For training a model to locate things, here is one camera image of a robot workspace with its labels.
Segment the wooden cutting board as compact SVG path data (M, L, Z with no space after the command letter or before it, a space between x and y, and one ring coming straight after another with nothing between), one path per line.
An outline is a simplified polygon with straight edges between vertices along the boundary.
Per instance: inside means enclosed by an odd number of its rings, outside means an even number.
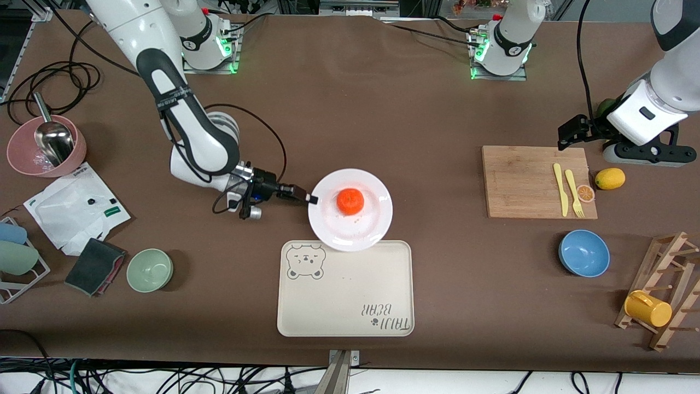
M556 147L483 146L482 163L487 213L490 218L577 219L565 170L572 170L577 186L591 185L584 149ZM562 217L554 163L562 167L568 195L568 216Z

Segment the pale green cup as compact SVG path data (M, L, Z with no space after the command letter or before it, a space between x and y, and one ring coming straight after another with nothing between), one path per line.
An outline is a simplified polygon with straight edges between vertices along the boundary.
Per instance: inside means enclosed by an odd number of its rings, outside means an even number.
M27 274L37 264L38 250L27 245L0 240L0 271L11 275Z

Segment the yellow cup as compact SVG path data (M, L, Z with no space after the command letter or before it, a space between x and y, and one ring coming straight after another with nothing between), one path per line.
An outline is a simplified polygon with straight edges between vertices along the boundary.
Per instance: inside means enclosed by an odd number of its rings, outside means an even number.
M640 320L652 327L666 325L673 316L673 309L665 301L635 290L627 296L623 302L623 311L627 316Z

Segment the wooden cup rack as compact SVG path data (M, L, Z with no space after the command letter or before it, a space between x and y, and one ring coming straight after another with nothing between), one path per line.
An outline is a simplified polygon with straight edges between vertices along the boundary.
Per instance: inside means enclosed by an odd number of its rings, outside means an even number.
M662 327L652 327L627 316L622 305L615 320L621 329L638 326L650 332L648 347L657 352L667 349L676 333L700 332L700 326L684 325L687 316L700 317L700 242L693 244L693 237L682 231L653 237L628 290L627 296L643 290L667 302L673 309L672 319Z

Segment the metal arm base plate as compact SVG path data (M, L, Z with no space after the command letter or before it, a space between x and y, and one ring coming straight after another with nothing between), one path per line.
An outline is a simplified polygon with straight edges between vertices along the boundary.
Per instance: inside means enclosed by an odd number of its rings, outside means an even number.
M524 82L527 80L525 61L528 50L517 57L497 55L497 46L489 42L483 34L467 33L468 43L475 46L469 49L470 75L472 79L508 80Z
M212 33L207 39L183 38L183 70L186 74L237 74L243 33Z

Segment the light blue cup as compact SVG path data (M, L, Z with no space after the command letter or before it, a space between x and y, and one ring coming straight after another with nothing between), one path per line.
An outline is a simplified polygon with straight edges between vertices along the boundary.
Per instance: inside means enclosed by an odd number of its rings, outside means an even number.
M0 223L0 240L24 245L27 242L27 230L12 223Z

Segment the yellow plastic knife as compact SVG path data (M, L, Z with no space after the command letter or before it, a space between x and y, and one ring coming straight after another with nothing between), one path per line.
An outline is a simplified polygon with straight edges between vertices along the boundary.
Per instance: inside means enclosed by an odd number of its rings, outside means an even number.
M553 174L555 174L555 179L557 181L558 195L559 195L559 199L561 202L561 208L562 208L562 217L567 217L568 212L569 212L569 202L568 202L567 192L565 192L564 187L563 187L562 167L558 163L554 163L552 165L552 167L553 167Z

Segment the white round plate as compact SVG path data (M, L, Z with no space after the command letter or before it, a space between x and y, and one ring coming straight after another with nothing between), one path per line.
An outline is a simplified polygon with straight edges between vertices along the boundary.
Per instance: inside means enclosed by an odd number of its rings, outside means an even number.
M349 214L339 208L344 190L357 190L361 209ZM323 177L312 191L308 221L318 240L342 252L367 250L385 237L392 224L393 200L383 182L358 168L343 168Z

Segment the metal scoop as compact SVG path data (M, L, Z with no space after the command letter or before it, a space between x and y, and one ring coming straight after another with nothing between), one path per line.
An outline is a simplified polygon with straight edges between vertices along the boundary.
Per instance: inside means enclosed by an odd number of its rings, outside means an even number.
M46 159L54 167L58 167L72 153L74 147L72 133L65 125L53 120L51 111L39 92L33 92L33 98L43 119L34 132L34 140Z

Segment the pink bowl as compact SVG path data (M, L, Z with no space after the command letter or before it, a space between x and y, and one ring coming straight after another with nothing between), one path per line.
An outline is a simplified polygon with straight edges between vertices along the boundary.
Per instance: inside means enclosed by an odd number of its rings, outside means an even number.
M73 172L84 162L87 143L82 132L62 115L52 115L52 120L62 123L72 133L74 147L68 159L57 167L50 166L33 137L44 122L42 117L36 117L20 125L8 142L7 159L15 171L34 177L58 178Z

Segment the blue bowl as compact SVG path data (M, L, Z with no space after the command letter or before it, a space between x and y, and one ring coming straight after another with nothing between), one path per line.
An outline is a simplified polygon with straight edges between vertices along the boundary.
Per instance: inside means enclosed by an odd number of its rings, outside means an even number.
M592 279L610 266L610 251L605 241L590 230L572 230L558 245L558 257L571 274Z

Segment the orange fruit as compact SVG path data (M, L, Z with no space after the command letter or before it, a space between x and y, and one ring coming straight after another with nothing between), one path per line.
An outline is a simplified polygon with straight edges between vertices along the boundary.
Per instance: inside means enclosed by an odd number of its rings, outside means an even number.
M343 189L337 194L337 209L345 216L358 214L364 209L364 205L364 195L359 189Z

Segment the dark grey cloth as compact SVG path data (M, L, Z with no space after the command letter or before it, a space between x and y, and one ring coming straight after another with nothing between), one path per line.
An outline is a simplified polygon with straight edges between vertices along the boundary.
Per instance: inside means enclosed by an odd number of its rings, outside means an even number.
M100 296L112 284L126 254L120 247L90 239L63 283L88 297Z

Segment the metal table edge bracket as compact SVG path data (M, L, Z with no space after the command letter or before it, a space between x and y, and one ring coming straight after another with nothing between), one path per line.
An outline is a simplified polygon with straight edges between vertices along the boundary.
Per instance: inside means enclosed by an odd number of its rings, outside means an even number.
M349 374L352 367L359 365L359 354L359 351L331 350L329 366L314 394L347 394Z

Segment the yellow plastic fork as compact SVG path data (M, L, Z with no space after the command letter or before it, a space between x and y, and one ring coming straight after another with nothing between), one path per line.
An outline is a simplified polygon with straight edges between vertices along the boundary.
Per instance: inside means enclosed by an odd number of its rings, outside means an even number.
M572 202L572 208L573 211L576 215L577 218L585 218L585 213L582 209L582 204L579 198L578 190L577 190L577 184L575 183L575 178L572 170L566 169L565 170L565 177L567 178L568 186L571 191L571 195L573 198Z

